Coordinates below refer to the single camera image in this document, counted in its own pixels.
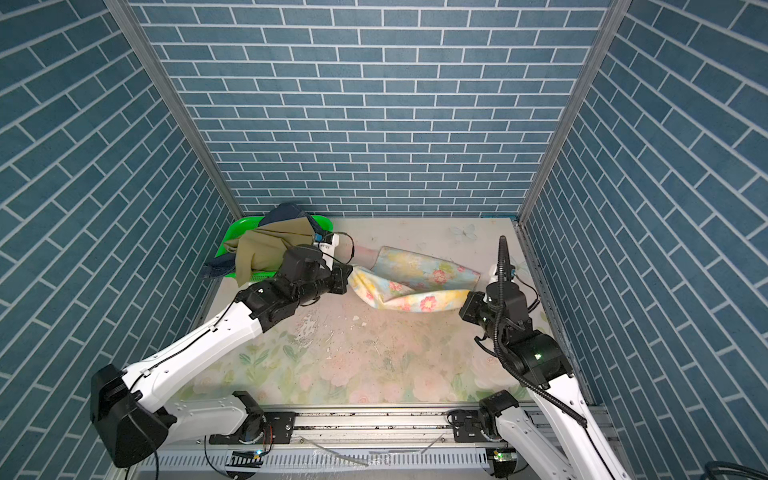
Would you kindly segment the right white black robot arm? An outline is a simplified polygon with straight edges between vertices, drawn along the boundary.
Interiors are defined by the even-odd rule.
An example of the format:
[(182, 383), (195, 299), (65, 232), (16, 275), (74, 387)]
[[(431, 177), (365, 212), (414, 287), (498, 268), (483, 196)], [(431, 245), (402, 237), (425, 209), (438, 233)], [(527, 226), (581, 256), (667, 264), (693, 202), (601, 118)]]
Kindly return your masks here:
[(594, 419), (574, 370), (557, 341), (532, 327), (519, 286), (508, 280), (473, 291), (459, 311), (482, 328), (493, 357), (525, 387), (559, 441), (535, 427), (514, 396), (504, 390), (479, 401), (480, 431), (511, 447), (541, 479), (628, 479)]

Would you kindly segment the floral pastel skirt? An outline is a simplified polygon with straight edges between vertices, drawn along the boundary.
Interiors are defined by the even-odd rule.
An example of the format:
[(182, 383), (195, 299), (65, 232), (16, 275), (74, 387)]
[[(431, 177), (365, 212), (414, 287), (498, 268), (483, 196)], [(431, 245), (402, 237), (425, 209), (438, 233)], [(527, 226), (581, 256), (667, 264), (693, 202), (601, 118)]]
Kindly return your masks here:
[(373, 266), (356, 266), (349, 286), (367, 305), (379, 310), (435, 313), (457, 310), (481, 274), (452, 261), (383, 247)]

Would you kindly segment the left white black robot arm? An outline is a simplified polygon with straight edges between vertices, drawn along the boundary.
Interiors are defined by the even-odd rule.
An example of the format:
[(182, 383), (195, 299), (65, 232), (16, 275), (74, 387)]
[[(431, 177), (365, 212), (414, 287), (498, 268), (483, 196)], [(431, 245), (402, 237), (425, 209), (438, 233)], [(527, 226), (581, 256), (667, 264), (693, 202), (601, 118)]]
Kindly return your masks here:
[(324, 294), (345, 294), (352, 271), (316, 246), (293, 247), (273, 276), (239, 291), (182, 339), (126, 367), (99, 369), (91, 378), (90, 421), (113, 465), (137, 465), (165, 443), (256, 428), (262, 415), (246, 392), (186, 406), (169, 402), (196, 375), (300, 307)]

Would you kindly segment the green plastic basket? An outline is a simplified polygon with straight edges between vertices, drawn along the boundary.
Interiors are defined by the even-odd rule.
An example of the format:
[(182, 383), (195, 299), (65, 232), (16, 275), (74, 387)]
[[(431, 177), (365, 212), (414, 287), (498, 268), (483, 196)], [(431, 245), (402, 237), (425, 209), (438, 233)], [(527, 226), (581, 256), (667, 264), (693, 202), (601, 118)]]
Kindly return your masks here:
[[(324, 234), (318, 234), (318, 235), (317, 235), (317, 237), (316, 237), (315, 243), (314, 243), (314, 244), (312, 244), (312, 245), (315, 245), (315, 246), (317, 246), (317, 245), (316, 245), (316, 242), (317, 242), (317, 241), (319, 241), (319, 240), (322, 240), (322, 239), (324, 239), (324, 238), (325, 238), (327, 235), (329, 235), (330, 233), (333, 233), (333, 223), (332, 223), (332, 221), (331, 221), (330, 219), (328, 219), (327, 217), (324, 217), (324, 216), (313, 216), (313, 215), (310, 215), (310, 216), (311, 216), (312, 218), (314, 218), (314, 219), (315, 219), (315, 221), (316, 221), (316, 222), (317, 222), (317, 223), (318, 223), (318, 224), (321, 226), (321, 228), (322, 228), (322, 229), (325, 231), (325, 233), (324, 233)], [(219, 247), (219, 250), (218, 250), (218, 252), (217, 252), (216, 256), (218, 256), (218, 255), (221, 255), (221, 254), (223, 254), (223, 253), (224, 253), (223, 243), (224, 243), (224, 241), (225, 241), (225, 240), (229, 240), (229, 239), (231, 239), (231, 238), (234, 238), (234, 237), (238, 237), (238, 236), (240, 236), (240, 235), (241, 235), (241, 234), (242, 234), (244, 231), (246, 231), (246, 230), (248, 230), (248, 229), (250, 229), (250, 228), (251, 228), (251, 226), (250, 226), (250, 223), (251, 223), (251, 222), (257, 223), (257, 222), (258, 222), (260, 219), (262, 219), (262, 218), (263, 218), (263, 217), (247, 217), (247, 218), (244, 218), (244, 219), (242, 219), (242, 220), (238, 220), (237, 222), (235, 222), (235, 223), (234, 223), (234, 224), (233, 224), (233, 225), (232, 225), (232, 226), (231, 226), (231, 227), (230, 227), (230, 228), (227, 230), (227, 232), (225, 233), (225, 237), (224, 237), (224, 239), (223, 239), (223, 241), (222, 241), (222, 244), (221, 244), (221, 246)], [(261, 279), (264, 279), (264, 278), (268, 278), (268, 277), (271, 277), (271, 276), (273, 276), (273, 275), (274, 275), (276, 272), (263, 272), (263, 273), (260, 273), (260, 274), (254, 274), (254, 275), (252, 276), (251, 282), (255, 282), (255, 281), (259, 281), (259, 280), (261, 280)], [(234, 275), (234, 274), (229, 274), (229, 275), (227, 275), (227, 276), (224, 276), (224, 277), (231, 277), (231, 278), (234, 278), (234, 279), (235, 279), (235, 275)]]

